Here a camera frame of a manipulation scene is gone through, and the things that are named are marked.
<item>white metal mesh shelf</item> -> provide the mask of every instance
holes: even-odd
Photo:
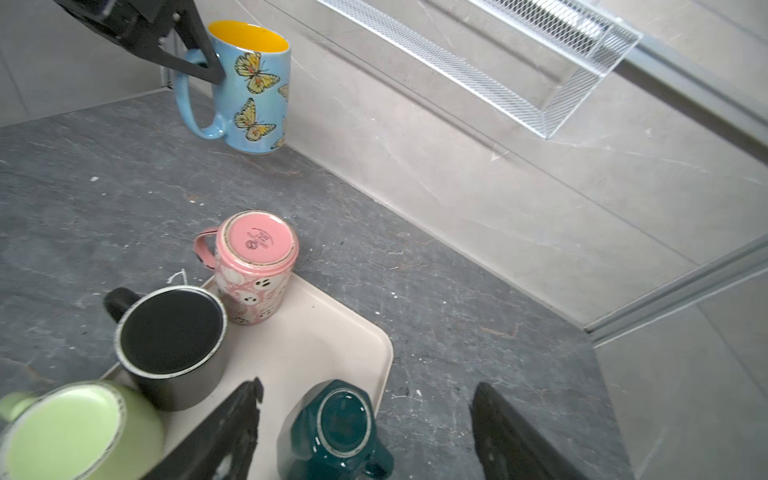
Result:
[[[468,0],[575,63],[552,101],[537,108],[453,53],[362,0],[317,0],[440,72],[543,138],[551,137],[640,33],[578,0]]]

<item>pink mug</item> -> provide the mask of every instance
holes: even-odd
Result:
[[[216,235],[215,255],[205,244],[209,235]],[[283,301],[299,256],[299,239],[283,219],[248,210],[199,234],[194,251],[214,270],[230,321],[253,325],[270,318]]]

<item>beige tray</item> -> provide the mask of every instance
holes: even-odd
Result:
[[[213,279],[203,288],[215,288]],[[275,444],[283,420],[317,383],[341,379],[368,392],[378,411],[392,366],[392,342],[362,318],[309,282],[293,275],[283,305],[264,323],[230,323],[223,348],[230,359],[219,386],[204,401],[182,412],[161,412],[165,452],[176,446],[245,380],[259,377],[264,402],[259,443],[249,480],[278,480]],[[131,377],[119,364],[102,378],[126,385]]]

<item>pink mug handle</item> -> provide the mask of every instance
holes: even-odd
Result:
[[[214,255],[210,252],[208,245],[205,244],[205,237],[208,237],[209,235],[216,235],[218,231],[219,227],[209,228],[208,230],[198,234],[197,238],[194,239],[194,252],[196,253],[197,258],[203,262],[203,265],[207,266],[211,270],[216,268],[216,257],[214,257]]]

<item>black mug handle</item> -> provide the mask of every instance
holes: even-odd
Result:
[[[383,480],[392,474],[392,470],[395,468],[395,458],[389,453],[389,450],[382,445],[381,440],[376,439],[376,448],[373,449],[373,455],[368,459],[363,473],[370,478],[376,480]]]
[[[104,308],[107,309],[107,312],[115,322],[120,322],[120,319],[131,308],[131,305],[138,302],[140,298],[141,295],[134,293],[124,286],[119,286],[104,297]]]

